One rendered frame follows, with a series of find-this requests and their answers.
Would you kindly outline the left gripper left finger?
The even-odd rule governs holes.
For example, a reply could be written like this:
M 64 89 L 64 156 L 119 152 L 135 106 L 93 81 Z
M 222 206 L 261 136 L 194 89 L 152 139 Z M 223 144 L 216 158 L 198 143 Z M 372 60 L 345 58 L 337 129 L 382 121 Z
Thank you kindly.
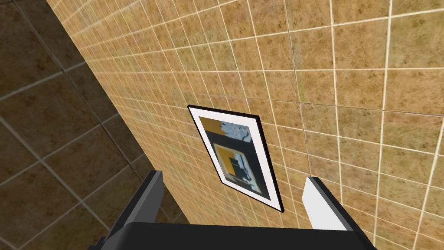
M 153 223 L 163 199 L 163 186 L 162 171 L 150 171 L 115 221 L 110 233 L 117 233 L 131 222 Z

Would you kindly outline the black framed abstract wall picture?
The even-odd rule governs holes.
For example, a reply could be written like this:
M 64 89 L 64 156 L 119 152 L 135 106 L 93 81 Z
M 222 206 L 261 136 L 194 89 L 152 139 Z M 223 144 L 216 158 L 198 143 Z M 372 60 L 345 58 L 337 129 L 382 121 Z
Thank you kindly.
M 221 183 L 283 213 L 260 117 L 197 105 L 187 108 Z

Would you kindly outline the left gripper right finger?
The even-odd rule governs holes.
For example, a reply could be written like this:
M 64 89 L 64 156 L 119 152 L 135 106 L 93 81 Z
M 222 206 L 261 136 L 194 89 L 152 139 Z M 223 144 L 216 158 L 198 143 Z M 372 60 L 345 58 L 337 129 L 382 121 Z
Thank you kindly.
M 354 230 L 353 219 L 318 177 L 306 178 L 302 201 L 313 229 Z

